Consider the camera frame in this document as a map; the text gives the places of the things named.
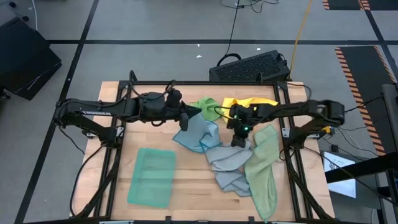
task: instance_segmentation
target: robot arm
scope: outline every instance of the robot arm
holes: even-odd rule
[[[114,103],[67,99],[57,102],[53,120],[61,127],[74,125],[82,129],[85,135],[98,136],[101,144],[107,147],[117,147],[123,128],[103,127],[84,115],[113,116],[129,123],[150,121],[154,126],[174,120],[180,122],[182,131],[186,131],[188,119],[200,113],[201,109],[180,101],[182,94],[174,88],[170,88],[167,93],[166,101],[165,93],[155,92],[143,93],[138,97],[125,98]]]
[[[290,146],[302,149],[307,136],[321,131],[326,126],[338,127],[344,123],[344,105],[331,100],[307,100],[306,102],[272,106],[270,104],[251,104],[245,108],[233,105],[229,111],[227,128],[234,129],[231,145],[244,147],[245,139],[253,127],[259,123],[276,118],[309,115],[313,119],[302,127],[291,127],[284,138]]]

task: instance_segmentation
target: wooden table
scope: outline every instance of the wooden table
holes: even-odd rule
[[[219,104],[222,104],[224,97],[245,99],[258,96],[275,99],[271,86],[177,85],[175,88],[181,91],[183,101],[186,103],[195,102],[205,96],[214,98]],[[118,82],[103,82],[99,100],[115,101],[117,89]],[[136,90],[140,93],[163,92],[164,86],[137,85]],[[280,91],[280,96],[281,101],[284,102],[282,91]],[[289,85],[289,96],[292,103],[307,99],[305,90],[301,86]],[[103,126],[110,126],[111,124],[110,117],[95,116],[94,121]],[[302,126],[310,121],[310,117],[297,116],[294,121],[296,126]],[[226,124],[222,119],[218,119],[216,123],[220,129],[221,140],[231,142],[233,130],[226,129]],[[270,123],[257,125],[251,132],[250,138],[252,138],[253,133],[268,124],[272,124],[276,130],[280,130],[279,122],[276,119]],[[222,192],[220,190],[204,154],[192,152],[172,140],[179,129],[178,123],[173,121],[168,121],[158,128],[153,127],[150,123],[127,124],[111,219],[165,220],[165,216],[171,216],[172,220],[247,221],[248,217],[252,216],[256,221],[261,221],[251,197],[239,197],[234,192]],[[280,138],[279,145],[282,148],[282,138]],[[85,159],[99,146],[100,143],[97,139],[88,140]],[[319,151],[317,141],[314,139],[308,139],[305,146]],[[127,193],[130,188],[136,154],[142,147],[174,150],[176,153],[176,171],[168,209],[134,205],[127,202]],[[105,149],[102,149],[82,170],[73,201],[75,212],[83,209],[98,188],[104,154]],[[309,191],[323,209],[334,217],[320,156],[308,150],[301,150],[301,154]],[[277,161],[273,163],[272,169],[277,188],[278,204],[269,221],[294,221],[286,164]],[[305,217],[302,194],[298,187],[297,192],[300,211],[302,217]],[[106,207],[108,192],[104,193],[103,198],[102,215],[105,214],[104,208]]]

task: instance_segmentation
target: black floor tape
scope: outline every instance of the black floor tape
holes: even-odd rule
[[[358,0],[328,0],[329,10],[361,10]]]
[[[364,102],[380,96],[381,86],[393,82],[375,47],[340,47],[340,49]],[[371,136],[373,143],[382,145],[385,153],[396,151],[389,120],[386,118],[387,111],[384,101],[382,99],[372,101],[366,105],[366,110],[370,116],[369,120],[372,123],[377,121],[373,126],[378,138]]]
[[[398,0],[327,0],[329,10],[361,10],[395,11],[398,10]]]

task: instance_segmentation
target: light green towel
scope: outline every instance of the light green towel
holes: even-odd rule
[[[172,194],[174,172],[174,151],[139,149],[127,202],[167,208]]]
[[[191,103],[191,106],[200,108],[205,120],[215,121],[220,117],[220,115],[214,111],[214,107],[219,106],[219,104],[210,97],[204,97],[203,99],[198,100],[196,103]]]
[[[271,164],[279,158],[278,132],[268,125],[254,135],[256,148],[244,165],[254,204],[261,218],[267,222],[275,212],[277,192]]]

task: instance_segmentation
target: hazard tape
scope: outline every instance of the hazard tape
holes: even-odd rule
[[[373,46],[373,47],[376,50],[377,54],[379,55],[380,60],[384,65],[384,68],[386,68],[386,71],[387,71],[388,75],[390,76],[391,81],[393,81],[394,83],[397,82],[395,77],[393,76],[393,74],[390,72],[390,69],[388,68],[386,62],[384,61],[383,56],[381,55],[381,53],[379,51],[379,48],[377,46]]]
[[[324,7],[325,9],[327,9],[327,10],[330,9],[328,0],[322,0],[322,3],[323,3],[323,7]]]
[[[373,126],[371,117],[368,113],[368,110],[366,109],[366,106],[362,106],[364,101],[362,99],[362,96],[361,96],[356,84],[355,84],[355,79],[354,79],[353,75],[351,74],[351,70],[349,69],[347,61],[344,58],[343,52],[341,51],[341,49],[339,47],[335,48],[335,52],[336,52],[338,61],[341,65],[341,68],[343,69],[344,76],[347,79],[351,93],[353,94],[354,100],[358,106],[361,106],[358,109],[359,109],[359,112],[361,113],[361,117],[362,117],[365,125],[367,126],[366,129],[368,130],[368,133],[371,137],[374,148],[376,149],[376,152],[379,156],[383,156],[386,154],[385,150],[380,141],[379,135],[377,134],[376,128],[374,128],[374,126]]]
[[[368,0],[358,0],[361,10],[371,10]]]

